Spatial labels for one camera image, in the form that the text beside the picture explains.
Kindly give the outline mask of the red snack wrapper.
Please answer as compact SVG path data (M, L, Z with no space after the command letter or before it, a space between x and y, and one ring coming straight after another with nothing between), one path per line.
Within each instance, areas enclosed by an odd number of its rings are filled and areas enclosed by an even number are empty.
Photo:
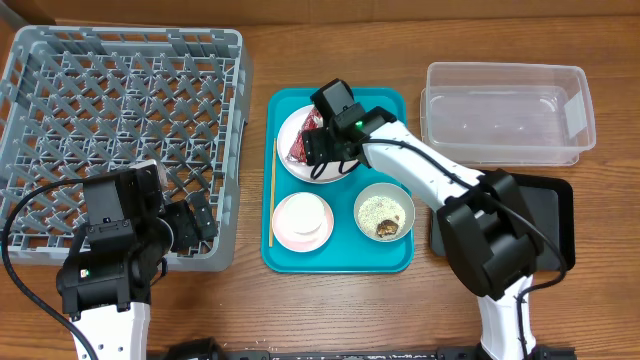
M319 111L315 107L312 107L310 112L306 116L300 130L298 131L296 139L287 155L287 159L289 161L293 161L297 163L306 163L307 158L306 158L302 133L308 130L313 130L318 127L322 127L322 126L323 126L322 116L320 115Z

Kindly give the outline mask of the rice pile with food scrap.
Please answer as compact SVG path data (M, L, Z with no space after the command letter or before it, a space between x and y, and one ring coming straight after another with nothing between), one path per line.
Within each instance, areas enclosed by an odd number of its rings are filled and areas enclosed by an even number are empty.
M361 230L379 241L391 241L398 237L406 223L406 212L394 199L372 196L366 199L356 213Z

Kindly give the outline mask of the grey bowl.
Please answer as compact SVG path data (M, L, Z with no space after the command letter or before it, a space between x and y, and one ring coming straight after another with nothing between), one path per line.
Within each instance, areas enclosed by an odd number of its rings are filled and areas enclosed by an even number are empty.
M373 238L367 236L359 227L357 219L356 219L356 213L357 210L359 209L359 207L362 205L362 203L368 199L369 197L372 196L385 196L385 197L389 197L394 199L396 202L398 202L401 207L405 210L406 212L406 223L404 225L404 227L402 228L401 232L399 233L398 237L395 239L392 239L391 241L379 241L379 240L374 240ZM400 239L402 239L403 237L405 237L406 235L409 234L409 232L412 230L414 222L415 222L415 206L414 203L411 199L411 196L401 187L391 184L391 183L375 183L372 185L369 185L368 187L366 187L364 190L361 191L361 193L357 196L355 204L354 204L354 219L355 222L358 226L358 228L360 229L360 231L367 236L368 238L370 238L371 240L377 241L377 242L394 242L394 241L399 241Z

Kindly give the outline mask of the white paper cup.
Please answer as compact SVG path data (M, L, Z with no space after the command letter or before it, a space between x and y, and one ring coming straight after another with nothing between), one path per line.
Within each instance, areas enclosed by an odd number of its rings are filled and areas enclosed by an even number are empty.
M293 194L285 204L284 214L286 225L297 234L314 232L325 218L322 201L312 193Z

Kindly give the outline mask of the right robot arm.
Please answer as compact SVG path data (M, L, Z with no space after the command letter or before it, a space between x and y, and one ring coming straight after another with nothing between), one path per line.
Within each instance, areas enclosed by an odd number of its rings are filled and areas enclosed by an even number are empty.
M317 178L329 162L356 160L419 196L435 213L449 266L478 298L480 347L490 359L527 359L535 347L526 302L545 236L513 176L459 165L415 137L391 112L356 101L335 79L310 97L322 127L303 132Z

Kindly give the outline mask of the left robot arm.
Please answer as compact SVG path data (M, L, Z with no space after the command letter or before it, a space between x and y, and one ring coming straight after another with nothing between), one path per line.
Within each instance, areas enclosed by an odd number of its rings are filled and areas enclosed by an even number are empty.
M168 252L217 234L206 197L165 202L158 168L148 165L87 178L88 220L56 277L64 314L79 330L81 359L143 359L151 288L168 271Z

